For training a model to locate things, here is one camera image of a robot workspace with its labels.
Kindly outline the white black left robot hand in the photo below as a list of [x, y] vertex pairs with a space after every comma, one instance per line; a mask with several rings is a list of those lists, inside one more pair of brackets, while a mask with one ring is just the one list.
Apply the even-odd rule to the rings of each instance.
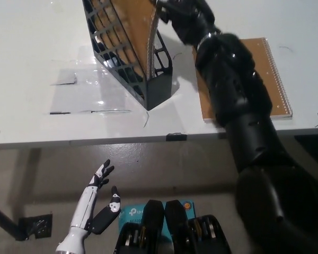
[[93, 215], [98, 191], [109, 182], [108, 176], [114, 170], [106, 160], [94, 173], [77, 204], [70, 226], [88, 233], [101, 234], [121, 212], [121, 197], [116, 186], [112, 186], [109, 204], [97, 215]]

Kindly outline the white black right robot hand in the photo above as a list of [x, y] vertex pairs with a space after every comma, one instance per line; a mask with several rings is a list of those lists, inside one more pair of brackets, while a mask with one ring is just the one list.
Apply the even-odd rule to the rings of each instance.
[[153, 5], [160, 19], [171, 23], [185, 45], [197, 47], [206, 37], [221, 33], [206, 1], [155, 1]]

